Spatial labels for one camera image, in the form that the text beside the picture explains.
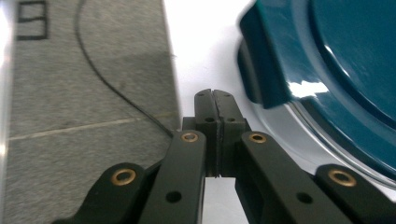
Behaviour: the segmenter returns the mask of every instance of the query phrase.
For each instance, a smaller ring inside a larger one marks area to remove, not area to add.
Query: floor
[[[48,0],[48,36],[16,42],[4,223],[72,216],[108,167],[148,167],[170,138],[106,88],[74,31],[78,0]],[[23,16],[42,14],[27,5]],[[20,23],[37,35],[42,21]],[[119,91],[170,129],[178,127],[161,0],[88,0],[80,29],[92,61]]]

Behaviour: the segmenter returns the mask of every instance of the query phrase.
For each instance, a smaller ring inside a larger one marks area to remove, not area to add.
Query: black cable
[[[124,100],[126,103],[128,103],[128,105],[133,106],[138,111],[140,111],[143,115],[145,115],[146,117],[151,119],[151,121],[154,122],[158,127],[160,127],[167,135],[172,137],[173,134],[172,134],[171,130],[167,129],[162,123],[160,123],[159,120],[157,120],[152,115],[150,115],[149,112],[147,112],[141,106],[137,105],[136,103],[134,103],[133,101],[128,99],[125,95],[123,95],[120,91],[118,91],[115,87],[113,87],[110,83],[108,83],[108,81],[102,76],[102,74],[96,68],[95,64],[93,63],[93,61],[92,61],[92,59],[90,57],[90,55],[88,54],[87,50],[85,49],[84,42],[82,41],[81,33],[79,31],[80,14],[81,14],[81,11],[82,11],[82,8],[83,8],[85,2],[86,2],[86,0],[80,0],[78,2],[78,8],[77,8],[76,17],[75,17],[75,20],[74,20],[74,28],[75,28],[75,34],[76,34],[76,39],[77,39],[79,48],[81,49],[82,54],[84,55],[84,58],[87,61],[87,63],[90,65],[92,71],[103,82],[103,84],[105,84],[111,91],[116,93],[122,100]]]

